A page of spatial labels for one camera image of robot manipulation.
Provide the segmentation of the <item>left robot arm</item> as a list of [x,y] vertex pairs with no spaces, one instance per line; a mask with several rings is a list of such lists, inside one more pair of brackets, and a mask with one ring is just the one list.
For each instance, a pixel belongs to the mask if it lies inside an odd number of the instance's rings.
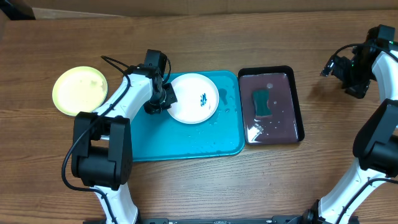
[[140,223],[127,184],[133,162],[131,121],[141,108],[160,114],[177,102],[168,82],[171,63],[158,50],[148,50],[139,65],[102,58],[122,72],[122,83],[104,105],[75,116],[61,176],[69,189],[95,193],[105,213],[102,223]]

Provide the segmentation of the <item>yellow plate with stain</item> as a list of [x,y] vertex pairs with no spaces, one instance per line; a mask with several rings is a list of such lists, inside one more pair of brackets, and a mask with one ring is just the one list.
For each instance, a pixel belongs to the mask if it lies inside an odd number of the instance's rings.
[[55,107],[69,116],[92,112],[108,94],[105,76],[93,67],[80,66],[67,70],[55,82],[52,99]]

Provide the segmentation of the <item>green sponge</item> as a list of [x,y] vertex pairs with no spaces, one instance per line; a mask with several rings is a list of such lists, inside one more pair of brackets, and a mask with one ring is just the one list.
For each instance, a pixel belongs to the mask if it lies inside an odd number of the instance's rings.
[[254,112],[256,118],[263,118],[272,114],[268,106],[269,91],[265,89],[256,90],[252,93]]

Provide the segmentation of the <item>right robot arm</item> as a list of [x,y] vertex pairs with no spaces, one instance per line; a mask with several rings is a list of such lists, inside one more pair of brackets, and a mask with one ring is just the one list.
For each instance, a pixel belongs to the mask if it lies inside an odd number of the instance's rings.
[[321,75],[333,75],[345,92],[364,98],[376,81],[380,106],[357,133],[354,161],[334,188],[292,223],[357,223],[354,211],[384,183],[397,176],[397,42],[395,29],[378,25],[368,30],[362,44],[350,44],[353,58],[335,52]]

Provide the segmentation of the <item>white plate with stain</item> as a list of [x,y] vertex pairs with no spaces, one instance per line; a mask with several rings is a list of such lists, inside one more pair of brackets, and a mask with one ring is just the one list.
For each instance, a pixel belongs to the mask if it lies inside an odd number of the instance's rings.
[[219,105],[218,89],[208,77],[186,73],[173,79],[177,98],[167,111],[173,119],[184,124],[202,123],[213,116]]

